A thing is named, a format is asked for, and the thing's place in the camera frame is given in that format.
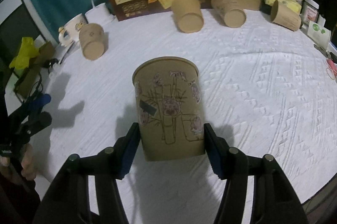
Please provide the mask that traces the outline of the person's left hand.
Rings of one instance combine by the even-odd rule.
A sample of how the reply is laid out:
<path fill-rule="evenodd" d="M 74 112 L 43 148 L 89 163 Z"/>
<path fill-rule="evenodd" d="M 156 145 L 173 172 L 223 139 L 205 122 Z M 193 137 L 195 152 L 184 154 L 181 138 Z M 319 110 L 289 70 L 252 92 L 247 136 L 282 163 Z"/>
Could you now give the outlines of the person's left hand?
<path fill-rule="evenodd" d="M 34 153 L 31 144 L 25 144 L 21 150 L 21 171 L 18 173 L 7 157 L 1 157 L 1 175 L 14 184 L 23 184 L 27 181 L 35 180 L 37 172 L 34 164 Z"/>

